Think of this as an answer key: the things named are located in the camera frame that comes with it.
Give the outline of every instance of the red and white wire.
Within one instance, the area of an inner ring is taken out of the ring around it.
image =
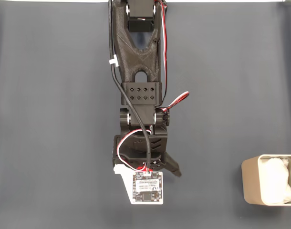
[[[167,87],[167,66],[166,66],[166,51],[167,51],[167,43],[166,43],[166,18],[165,18],[165,8],[166,5],[161,0],[155,0],[158,1],[161,7],[161,23],[163,27],[163,41],[164,41],[164,67],[165,67],[165,82]]]
[[[122,145],[122,143],[129,137],[131,136],[132,134],[136,133],[136,132],[139,132],[139,131],[142,131],[142,129],[136,129],[136,130],[133,130],[131,132],[129,132],[128,134],[126,134],[124,136],[124,138],[121,139],[121,141],[119,142],[118,146],[117,146],[117,155],[118,155],[118,158],[120,159],[120,161],[122,161],[124,164],[126,164],[127,166],[129,166],[132,170],[134,171],[143,171],[145,168],[146,168],[146,163],[145,165],[141,168],[141,169],[136,169],[134,167],[132,167],[129,163],[127,163],[126,161],[124,161],[121,157],[120,157],[120,154],[119,154],[119,149],[120,149],[120,146]]]
[[[162,110],[165,112],[167,109],[172,108],[176,104],[178,104],[180,101],[186,99],[190,93],[188,91],[182,93],[179,97],[177,97],[169,106],[162,107]]]

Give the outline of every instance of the white wire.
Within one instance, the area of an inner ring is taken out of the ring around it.
[[[126,136],[124,136],[124,138],[121,139],[121,141],[119,142],[118,146],[117,146],[117,155],[118,155],[118,158],[120,159],[120,161],[122,161],[124,164],[126,164],[127,166],[129,166],[132,170],[134,171],[143,171],[145,168],[146,168],[146,163],[145,165],[143,166],[143,168],[141,169],[136,169],[134,167],[132,167],[130,164],[128,164],[126,161],[124,161],[121,157],[120,157],[120,154],[119,154],[119,149],[120,149],[120,146],[122,145],[122,143],[129,137],[131,136],[132,134],[136,133],[136,132],[139,132],[139,131],[142,131],[142,129],[136,129],[136,130],[133,130],[131,132],[129,132]]]
[[[165,22],[163,17],[164,5],[161,6],[161,24],[163,27],[163,40],[164,40],[164,67],[165,67],[165,79],[166,79],[166,31],[165,31]]]
[[[186,91],[184,93],[182,93],[181,95],[179,95],[169,106],[172,106],[178,99],[180,99],[182,96],[189,94],[189,91]]]

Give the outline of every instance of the black 3d-printed part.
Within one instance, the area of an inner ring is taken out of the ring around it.
[[[113,1],[114,49],[123,83],[135,82],[137,72],[145,72],[148,82],[160,82],[161,8],[156,4],[154,29],[147,48],[136,48],[127,27],[125,1]]]

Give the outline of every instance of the mounting hole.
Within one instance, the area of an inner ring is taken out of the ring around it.
[[[147,75],[145,72],[137,72],[135,75],[135,82],[136,83],[146,83],[147,82]]]

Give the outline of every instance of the white tissue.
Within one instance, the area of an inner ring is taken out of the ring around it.
[[[261,159],[259,176],[262,201],[266,204],[285,204],[291,201],[288,184],[289,161],[287,159]]]

